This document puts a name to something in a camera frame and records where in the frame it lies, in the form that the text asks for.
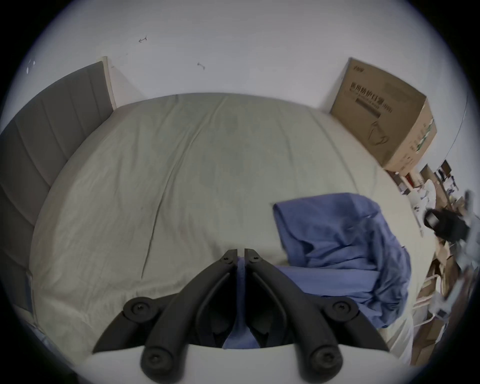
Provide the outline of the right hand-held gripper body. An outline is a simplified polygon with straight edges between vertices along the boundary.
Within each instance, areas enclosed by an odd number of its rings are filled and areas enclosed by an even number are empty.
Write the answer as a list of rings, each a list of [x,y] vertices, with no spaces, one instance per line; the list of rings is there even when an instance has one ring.
[[[466,190],[465,214],[447,209],[429,209],[424,214],[424,225],[435,235],[454,246],[454,259],[460,270],[480,266],[480,218],[473,211],[474,193]]]

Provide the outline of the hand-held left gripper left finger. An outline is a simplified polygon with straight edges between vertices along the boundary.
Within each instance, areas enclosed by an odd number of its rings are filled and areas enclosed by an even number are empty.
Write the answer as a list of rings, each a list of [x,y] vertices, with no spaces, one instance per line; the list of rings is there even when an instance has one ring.
[[[238,251],[228,250],[177,294],[135,297],[100,336],[92,353],[144,346],[141,371],[156,383],[175,383],[189,344],[221,348],[237,317]]]

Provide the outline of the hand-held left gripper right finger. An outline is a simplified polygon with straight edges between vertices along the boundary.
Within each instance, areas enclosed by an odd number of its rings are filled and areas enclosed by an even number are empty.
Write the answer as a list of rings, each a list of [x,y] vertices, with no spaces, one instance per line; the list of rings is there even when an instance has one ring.
[[[303,292],[255,250],[244,250],[245,321],[261,348],[293,343],[308,383],[326,383],[346,358],[339,344],[389,352],[386,342],[349,297]]]

